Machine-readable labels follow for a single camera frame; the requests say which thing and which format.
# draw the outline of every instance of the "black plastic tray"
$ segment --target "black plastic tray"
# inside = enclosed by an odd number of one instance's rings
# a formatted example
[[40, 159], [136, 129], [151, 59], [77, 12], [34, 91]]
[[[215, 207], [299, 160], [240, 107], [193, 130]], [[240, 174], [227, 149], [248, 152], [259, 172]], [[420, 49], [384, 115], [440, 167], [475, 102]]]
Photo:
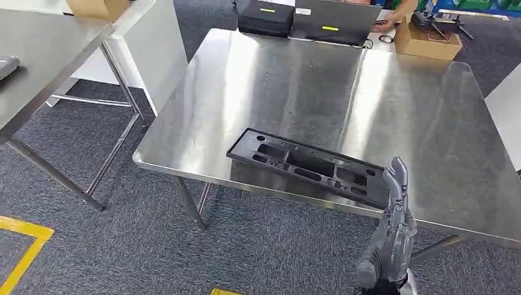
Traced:
[[389, 187], [382, 167], [319, 147], [247, 128], [226, 156], [317, 184], [374, 208], [385, 209], [388, 204]]

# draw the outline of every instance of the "yellow floor tape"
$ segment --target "yellow floor tape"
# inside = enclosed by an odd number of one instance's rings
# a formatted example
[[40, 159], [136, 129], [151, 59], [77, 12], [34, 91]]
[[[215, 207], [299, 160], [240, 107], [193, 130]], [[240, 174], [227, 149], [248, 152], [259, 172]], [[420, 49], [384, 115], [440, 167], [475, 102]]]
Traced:
[[8, 218], [5, 216], [0, 216], [0, 229], [18, 232], [19, 234], [30, 235], [36, 238], [34, 243], [29, 247], [29, 249], [27, 249], [27, 252], [22, 257], [18, 265], [7, 277], [7, 280], [2, 285], [2, 288], [0, 288], [0, 294], [5, 295], [11, 293], [11, 291], [15, 288], [23, 273], [31, 265], [32, 261], [36, 255], [38, 255], [38, 252], [40, 252], [47, 240], [52, 236], [54, 230], [49, 229], [48, 227], [38, 226], [36, 224]]
[[215, 288], [215, 289], [212, 290], [211, 295], [241, 295], [241, 294], [228, 292], [228, 291], [223, 291], [223, 290]]

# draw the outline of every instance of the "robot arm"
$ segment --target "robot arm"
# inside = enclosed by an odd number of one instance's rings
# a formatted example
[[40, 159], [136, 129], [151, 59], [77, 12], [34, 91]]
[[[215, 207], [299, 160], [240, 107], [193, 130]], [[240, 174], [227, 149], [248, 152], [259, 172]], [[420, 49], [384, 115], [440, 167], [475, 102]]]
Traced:
[[400, 157], [393, 158], [391, 165], [385, 168], [383, 179], [389, 185], [389, 205], [358, 261], [357, 276], [364, 289], [389, 283], [398, 292], [407, 280], [413, 236], [417, 232], [408, 209], [407, 167]]

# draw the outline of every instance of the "metal table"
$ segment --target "metal table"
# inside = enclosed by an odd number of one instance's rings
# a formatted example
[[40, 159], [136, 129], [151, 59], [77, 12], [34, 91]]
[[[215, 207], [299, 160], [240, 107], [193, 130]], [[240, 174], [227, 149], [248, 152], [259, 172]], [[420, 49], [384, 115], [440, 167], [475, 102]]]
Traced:
[[379, 217], [227, 158], [246, 127], [380, 166], [401, 155], [418, 224], [453, 234], [413, 261], [465, 237], [521, 248], [521, 183], [465, 63], [212, 29], [133, 155], [173, 176], [200, 228], [181, 177]]
[[[103, 207], [92, 198], [94, 190], [134, 123], [141, 119], [142, 125], [146, 126], [146, 121], [119, 68], [108, 47], [103, 43], [113, 32], [112, 26], [101, 20], [0, 9], [0, 28], [5, 28], [0, 29], [0, 55], [14, 55], [21, 61], [20, 68], [0, 81], [0, 144], [6, 143], [92, 207], [102, 210]], [[106, 57], [128, 103], [65, 95], [60, 98], [132, 107], [134, 116], [110, 151], [95, 179], [84, 191], [27, 145], [16, 139], [14, 134], [97, 48], [100, 48]]]

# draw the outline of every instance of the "laptop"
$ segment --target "laptop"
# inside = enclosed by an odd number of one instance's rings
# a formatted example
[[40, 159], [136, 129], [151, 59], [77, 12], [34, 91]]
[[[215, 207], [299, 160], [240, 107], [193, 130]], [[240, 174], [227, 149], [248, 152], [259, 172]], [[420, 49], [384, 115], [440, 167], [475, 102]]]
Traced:
[[335, 0], [296, 0], [291, 37], [362, 46], [381, 6]]
[[20, 60], [16, 57], [0, 56], [0, 80], [12, 73], [20, 64]]

